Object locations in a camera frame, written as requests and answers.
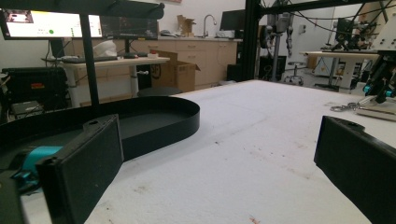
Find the metal tool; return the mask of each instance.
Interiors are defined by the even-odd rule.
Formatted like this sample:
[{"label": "metal tool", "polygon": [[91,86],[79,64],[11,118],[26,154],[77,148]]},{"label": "metal tool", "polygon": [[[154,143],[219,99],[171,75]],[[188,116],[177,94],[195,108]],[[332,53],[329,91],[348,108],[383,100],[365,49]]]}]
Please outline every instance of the metal tool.
[{"label": "metal tool", "polygon": [[355,110],[358,107],[356,103],[349,103],[347,105],[335,105],[330,108],[331,111],[334,112],[343,112],[346,110]]}]

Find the black panel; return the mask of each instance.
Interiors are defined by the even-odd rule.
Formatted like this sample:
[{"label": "black panel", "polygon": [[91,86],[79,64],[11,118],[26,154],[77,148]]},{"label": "black panel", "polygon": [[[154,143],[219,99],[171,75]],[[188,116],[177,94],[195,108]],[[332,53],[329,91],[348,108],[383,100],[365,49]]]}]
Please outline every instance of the black panel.
[{"label": "black panel", "polygon": [[45,110],[62,109],[66,103],[66,73],[60,67],[4,68],[8,105],[38,101]]},{"label": "black panel", "polygon": [[[264,56],[260,57],[259,79],[271,80],[273,64],[274,59]],[[276,65],[276,80],[280,80],[282,78],[282,74],[285,73],[285,66],[286,56],[278,56]]]},{"label": "black panel", "polygon": [[86,123],[84,133],[38,162],[52,223],[83,223],[122,163],[118,116]]},{"label": "black panel", "polygon": [[373,223],[396,223],[396,148],[348,120],[323,117],[315,163]]}]

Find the stool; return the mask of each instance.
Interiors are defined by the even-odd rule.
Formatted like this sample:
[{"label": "stool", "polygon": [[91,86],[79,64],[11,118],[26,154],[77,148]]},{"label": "stool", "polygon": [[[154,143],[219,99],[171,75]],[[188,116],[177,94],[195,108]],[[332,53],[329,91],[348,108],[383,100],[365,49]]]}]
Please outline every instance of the stool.
[{"label": "stool", "polygon": [[289,82],[293,82],[294,79],[299,79],[300,81],[298,82],[298,84],[300,86],[303,86],[304,85],[303,77],[297,76],[297,68],[298,68],[297,66],[298,65],[305,65],[305,63],[289,62],[288,65],[294,65],[294,75],[293,76],[286,76],[283,81],[286,82],[286,79],[289,79]]},{"label": "stool", "polygon": [[138,97],[143,96],[170,96],[182,93],[183,91],[174,87],[152,87],[146,88],[137,93]]}]

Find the black metal frame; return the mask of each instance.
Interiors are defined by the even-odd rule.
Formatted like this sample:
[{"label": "black metal frame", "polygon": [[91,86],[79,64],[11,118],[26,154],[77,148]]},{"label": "black metal frame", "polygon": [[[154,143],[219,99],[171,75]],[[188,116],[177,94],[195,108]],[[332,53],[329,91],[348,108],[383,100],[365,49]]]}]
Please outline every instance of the black metal frame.
[{"label": "black metal frame", "polygon": [[246,18],[244,45],[242,51],[242,80],[254,79],[257,33],[259,20],[268,14],[280,14],[283,12],[304,11],[325,7],[341,7],[361,3],[380,2],[379,0],[319,0],[300,4],[286,5],[282,7],[263,8],[260,0],[246,0]]}]

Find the cardboard box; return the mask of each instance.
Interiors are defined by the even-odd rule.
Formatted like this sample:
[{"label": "cardboard box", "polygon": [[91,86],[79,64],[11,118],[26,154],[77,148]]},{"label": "cardboard box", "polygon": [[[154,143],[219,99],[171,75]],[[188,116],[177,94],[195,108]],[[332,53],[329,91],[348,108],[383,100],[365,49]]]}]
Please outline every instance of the cardboard box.
[{"label": "cardboard box", "polygon": [[183,92],[195,90],[195,70],[201,71],[194,63],[185,63],[177,60],[177,53],[157,50],[160,57],[169,58],[161,63],[161,69],[151,75],[152,87],[175,87]]}]

